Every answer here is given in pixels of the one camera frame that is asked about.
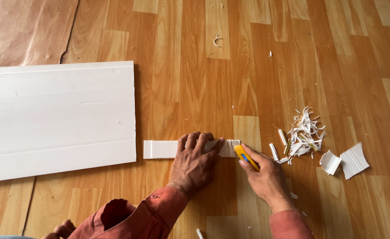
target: wooden floor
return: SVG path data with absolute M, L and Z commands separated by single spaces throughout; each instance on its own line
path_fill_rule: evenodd
M 135 66 L 137 162 L 0 182 L 0 234 L 39 238 L 111 199 L 138 204 L 172 163 L 142 159 L 143 140 L 210 131 L 283 157 L 274 126 L 311 106 L 327 135 L 314 159 L 283 165 L 295 205 L 316 238 L 390 238 L 390 0 L 0 0 L 0 66 L 117 60 Z M 366 171 L 320 168 L 357 142 Z M 170 238 L 271 238 L 270 215 L 222 159 Z

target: man's right hand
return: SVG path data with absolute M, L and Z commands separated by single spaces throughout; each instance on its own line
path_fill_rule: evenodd
M 242 147 L 260 165 L 260 172 L 258 173 L 250 163 L 245 160 L 239 160 L 239 164 L 245 170 L 254 192 L 269 204 L 273 213 L 295 209 L 291 202 L 291 195 L 282 166 L 273 161 L 269 156 L 251 149 L 244 143 L 242 143 Z

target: red sleeve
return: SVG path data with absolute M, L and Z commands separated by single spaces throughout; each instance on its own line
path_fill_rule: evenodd
M 314 239 L 298 209 L 285 210 L 269 217 L 274 239 Z
M 140 202 L 114 199 L 87 218 L 69 239 L 167 238 L 188 199 L 174 187 L 162 187 Z

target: shirt cuff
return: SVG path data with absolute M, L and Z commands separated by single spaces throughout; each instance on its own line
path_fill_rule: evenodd
M 310 228 L 298 209 L 275 213 L 269 217 L 273 238 L 313 238 Z
M 172 228 L 188 202 L 188 197 L 184 193 L 174 187 L 166 186 L 155 190 L 141 203 L 154 210 L 167 226 Z

